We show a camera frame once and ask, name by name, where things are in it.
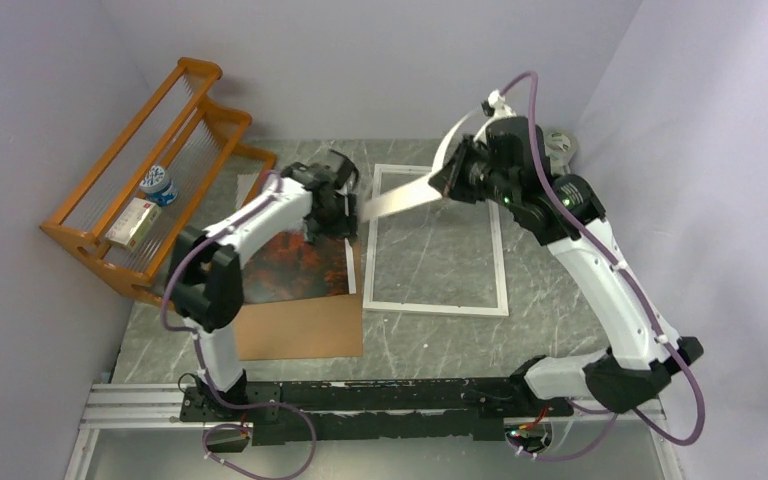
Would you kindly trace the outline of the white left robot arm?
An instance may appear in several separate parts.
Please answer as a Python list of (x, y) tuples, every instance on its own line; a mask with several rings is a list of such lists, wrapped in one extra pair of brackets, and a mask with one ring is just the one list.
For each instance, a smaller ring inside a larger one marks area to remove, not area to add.
[(194, 339), (198, 376), (211, 384), (209, 410), (222, 420), (246, 406), (246, 373), (238, 357), (232, 324), (244, 299), (243, 269), (274, 238), (297, 231), (306, 245), (337, 245), (338, 292), (358, 291), (352, 243), (358, 229), (360, 177), (344, 154), (329, 150), (311, 165), (295, 162), (269, 170), (259, 195), (231, 216), (203, 229), (186, 227), (172, 252), (161, 309), (175, 307), (183, 330)]

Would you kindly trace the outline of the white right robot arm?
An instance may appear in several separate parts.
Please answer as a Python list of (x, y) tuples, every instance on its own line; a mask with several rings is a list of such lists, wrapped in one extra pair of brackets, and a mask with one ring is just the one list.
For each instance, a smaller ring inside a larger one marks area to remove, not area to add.
[(441, 143), (430, 186), (454, 201), (492, 201), (531, 232), (576, 282), (605, 331), (609, 346), (589, 355), (537, 356), (514, 375), (513, 408), (532, 415), (547, 401), (585, 397), (625, 413), (660, 394), (680, 371), (701, 357), (701, 342), (681, 336), (643, 305), (641, 288), (621, 268), (622, 255), (605, 209), (588, 182), (555, 175), (542, 141), (529, 137), (524, 116), (490, 120), (482, 137), (464, 136), (455, 149)]

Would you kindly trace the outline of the white picture frame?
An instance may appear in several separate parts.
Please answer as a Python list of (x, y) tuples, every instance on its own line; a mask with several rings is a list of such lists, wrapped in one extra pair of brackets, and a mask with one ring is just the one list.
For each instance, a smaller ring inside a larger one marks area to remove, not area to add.
[(368, 225), (363, 307), (470, 317), (510, 313), (499, 208), (434, 201)]

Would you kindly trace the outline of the brown frame backing board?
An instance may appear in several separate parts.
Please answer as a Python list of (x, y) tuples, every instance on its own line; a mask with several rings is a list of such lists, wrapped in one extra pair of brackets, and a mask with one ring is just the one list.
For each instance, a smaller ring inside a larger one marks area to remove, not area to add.
[(234, 322), (242, 361), (359, 357), (363, 353), (362, 268), (353, 241), (358, 290), (311, 300), (248, 305)]

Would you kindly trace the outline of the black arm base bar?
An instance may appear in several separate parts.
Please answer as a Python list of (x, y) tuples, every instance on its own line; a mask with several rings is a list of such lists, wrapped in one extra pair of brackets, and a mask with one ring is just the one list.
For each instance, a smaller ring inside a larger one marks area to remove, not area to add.
[(255, 382), (214, 399), (184, 391), (184, 423), (246, 423), (257, 446), (320, 441), (469, 437), (501, 439), (522, 423), (569, 417), (562, 398), (541, 400), (509, 377)]

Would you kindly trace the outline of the white paper mat sheet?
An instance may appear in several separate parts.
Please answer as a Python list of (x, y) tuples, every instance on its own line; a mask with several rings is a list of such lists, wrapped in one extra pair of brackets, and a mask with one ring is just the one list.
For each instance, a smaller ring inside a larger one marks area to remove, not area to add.
[(479, 108), (472, 109), (450, 127), (438, 144), (432, 164), (428, 168), (418, 168), (417, 173), (421, 173), (421, 176), (386, 192), (373, 193), (365, 200), (359, 209), (359, 220), (371, 222), (442, 199), (443, 195), (432, 187), (429, 181), (443, 168), (445, 154), (455, 134), (467, 120), (479, 114)]

